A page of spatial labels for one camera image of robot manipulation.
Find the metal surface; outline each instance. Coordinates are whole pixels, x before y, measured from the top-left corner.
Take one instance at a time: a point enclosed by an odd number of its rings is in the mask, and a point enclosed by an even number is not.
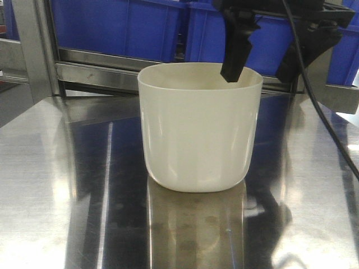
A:
[[[326,2],[328,3],[332,3],[332,4],[342,4],[342,0],[326,0]]]
[[[27,75],[17,73],[16,71],[10,71],[10,73],[2,72],[2,76],[0,76],[0,79],[1,81],[6,82],[29,84],[29,78],[27,77]]]
[[[2,71],[16,70],[26,74],[25,59],[19,41],[0,39],[0,54]]]
[[[324,89],[316,90],[315,96],[335,112],[355,114],[359,106],[359,89],[356,87],[326,85]]]
[[[95,94],[106,94],[106,95],[128,95],[128,94],[138,94],[137,91],[126,91],[122,89],[114,89],[111,87],[104,87],[104,86],[93,86],[93,85],[86,85],[86,84],[79,84],[74,82],[65,82],[66,90],[78,91],[83,93],[95,93]]]
[[[209,194],[148,178],[136,96],[36,104],[0,128],[0,268],[359,268],[358,181],[306,95],[265,97],[246,186]]]
[[[60,59],[63,62],[82,63],[101,67],[118,68],[123,70],[140,71],[141,69],[158,64],[149,60],[126,58],[100,54],[96,52],[84,52],[74,49],[59,49]]]
[[[280,82],[276,77],[263,77],[263,90],[293,92],[293,85]]]
[[[314,93],[318,91],[321,93],[325,89],[332,52],[333,49],[327,50],[325,53],[315,59],[306,69]],[[307,92],[301,75],[297,81],[297,92]]]
[[[105,86],[123,91],[138,91],[137,72],[134,71],[75,63],[56,63],[56,71],[61,81]]]
[[[0,85],[0,127],[34,105],[31,90],[26,84]]]
[[[56,46],[46,0],[13,0],[33,101],[60,94],[54,66]]]

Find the white plastic cup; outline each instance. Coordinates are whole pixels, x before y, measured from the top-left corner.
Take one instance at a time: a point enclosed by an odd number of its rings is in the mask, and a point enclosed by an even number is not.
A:
[[[138,76],[147,170],[181,192],[232,188],[247,174],[263,78],[244,68],[227,83],[220,63],[168,63]]]

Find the stainless steel table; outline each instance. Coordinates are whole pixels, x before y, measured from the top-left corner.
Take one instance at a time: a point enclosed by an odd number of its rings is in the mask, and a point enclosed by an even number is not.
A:
[[[359,268],[359,184],[306,95],[263,96],[245,182],[162,188],[137,97],[47,98],[0,129],[0,268]]]

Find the blue plastic crate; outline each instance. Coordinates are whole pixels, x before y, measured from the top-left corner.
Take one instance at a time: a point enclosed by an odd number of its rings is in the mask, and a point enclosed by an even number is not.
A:
[[[190,2],[200,2],[200,3],[210,3],[212,4],[212,0],[179,0],[183,3],[190,3]],[[185,10],[181,13],[181,26],[180,26],[180,34],[181,34],[181,41],[186,43],[187,41],[187,33],[188,33],[188,21],[190,18],[190,10],[188,5],[186,6]]]
[[[185,60],[222,62],[225,28],[221,14],[211,4],[191,2]],[[263,75],[275,75],[293,40],[289,23],[283,18],[258,17],[260,30],[250,37],[253,45],[246,66]]]
[[[359,26],[340,29],[341,41],[333,49],[328,83],[351,86],[359,69]]]
[[[7,2],[9,37],[15,38]],[[162,62],[174,59],[185,8],[172,0],[52,0],[59,46]]]
[[[3,4],[5,12],[6,37],[8,39],[20,40],[11,0],[4,0]]]
[[[343,5],[346,7],[350,7],[354,0],[343,0]]]

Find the black wire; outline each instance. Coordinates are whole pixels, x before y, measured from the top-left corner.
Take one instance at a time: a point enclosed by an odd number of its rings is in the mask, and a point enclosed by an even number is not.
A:
[[[313,94],[312,86],[311,86],[311,84],[309,82],[308,75],[307,75],[307,73],[305,71],[305,65],[304,65],[303,56],[302,56],[302,52],[301,52],[300,41],[299,41],[299,38],[297,36],[297,31],[296,31],[296,27],[294,25],[294,19],[293,19],[291,9],[288,7],[288,4],[287,4],[286,0],[282,0],[282,2],[283,2],[284,8],[286,9],[288,20],[289,20],[289,23],[291,25],[291,29],[292,29],[292,32],[293,32],[294,43],[295,43],[295,46],[296,46],[297,59],[298,59],[299,65],[300,65],[300,70],[301,70],[301,74],[302,74],[302,77],[303,77],[305,88],[307,88],[308,96],[309,96],[311,102],[313,103],[313,106],[314,106],[316,112],[318,113],[319,118],[321,119],[321,121],[323,122],[325,128],[328,130],[330,136],[334,140],[338,150],[340,151],[340,153],[344,157],[345,161],[347,162],[350,169],[353,171],[356,178],[359,180],[359,171],[358,171],[358,169],[356,168],[355,164],[353,163],[352,159],[350,158],[347,150],[345,150],[342,143],[340,142],[340,139],[335,134],[334,130],[332,129],[331,125],[329,124],[328,120],[326,119],[322,109],[319,107],[319,104],[318,104],[318,102],[317,102],[317,100],[316,100],[316,98],[315,98],[315,96]]]

